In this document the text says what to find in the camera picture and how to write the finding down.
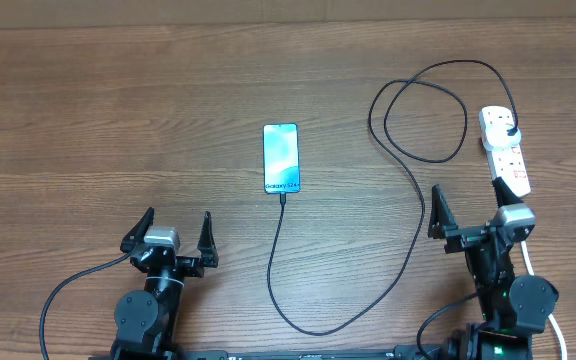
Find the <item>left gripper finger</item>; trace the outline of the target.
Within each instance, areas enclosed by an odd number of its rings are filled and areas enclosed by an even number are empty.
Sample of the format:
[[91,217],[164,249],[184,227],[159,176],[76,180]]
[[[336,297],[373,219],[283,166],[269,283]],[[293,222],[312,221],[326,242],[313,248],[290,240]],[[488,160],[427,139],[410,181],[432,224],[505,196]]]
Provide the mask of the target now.
[[200,252],[200,262],[203,267],[218,267],[219,256],[212,231],[212,216],[209,211],[204,213],[197,249]]
[[144,242],[144,236],[152,226],[155,216],[153,207],[149,207],[142,218],[132,227],[132,229],[123,237],[120,243],[120,251],[130,253],[135,246]]

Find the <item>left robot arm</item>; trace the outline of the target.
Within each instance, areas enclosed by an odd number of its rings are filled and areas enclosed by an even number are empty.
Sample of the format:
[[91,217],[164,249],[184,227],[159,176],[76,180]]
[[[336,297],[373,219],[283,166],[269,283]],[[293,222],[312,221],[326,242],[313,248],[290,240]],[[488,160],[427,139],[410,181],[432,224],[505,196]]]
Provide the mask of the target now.
[[187,278],[202,278],[218,266],[212,217],[204,214],[197,244],[200,255],[178,253],[180,237],[174,227],[156,226],[150,207],[124,236],[120,250],[132,266],[146,275],[144,288],[126,293],[117,303],[117,326],[109,357],[119,359],[181,359],[173,340],[181,295]]

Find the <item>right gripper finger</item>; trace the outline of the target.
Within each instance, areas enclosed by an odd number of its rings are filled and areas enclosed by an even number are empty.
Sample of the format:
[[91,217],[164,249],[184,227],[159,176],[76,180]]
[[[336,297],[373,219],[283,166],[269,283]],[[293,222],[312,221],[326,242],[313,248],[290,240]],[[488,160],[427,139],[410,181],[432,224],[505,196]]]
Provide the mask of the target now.
[[497,177],[492,181],[492,186],[494,188],[497,206],[503,207],[507,205],[515,205],[522,203],[520,197],[518,197],[506,184],[502,177]]
[[433,239],[446,239],[449,232],[458,229],[458,224],[439,184],[432,187],[431,203],[428,236]]

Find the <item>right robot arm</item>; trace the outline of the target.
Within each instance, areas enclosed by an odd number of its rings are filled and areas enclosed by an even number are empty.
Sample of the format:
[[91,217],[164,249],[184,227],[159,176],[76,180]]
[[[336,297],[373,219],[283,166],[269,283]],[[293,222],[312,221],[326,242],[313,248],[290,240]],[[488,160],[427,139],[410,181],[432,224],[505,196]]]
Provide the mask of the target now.
[[[510,252],[528,239],[536,215],[505,181],[492,181],[497,200],[495,216],[481,226],[461,227],[438,185],[432,188],[428,235],[444,239],[446,253],[462,253],[474,281],[474,293],[432,314],[417,333],[416,345],[425,359],[531,359],[532,336],[544,332],[559,292],[537,275],[514,272]],[[465,302],[479,301],[483,322],[454,331],[437,350],[421,344],[424,329]]]

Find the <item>blue-screen smartphone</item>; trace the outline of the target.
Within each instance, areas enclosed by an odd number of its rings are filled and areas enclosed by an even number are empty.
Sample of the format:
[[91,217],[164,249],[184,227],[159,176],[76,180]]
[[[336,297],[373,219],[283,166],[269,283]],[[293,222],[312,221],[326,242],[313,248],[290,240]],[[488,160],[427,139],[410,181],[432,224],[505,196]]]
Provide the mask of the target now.
[[298,193],[301,179],[297,125],[266,124],[262,133],[265,192]]

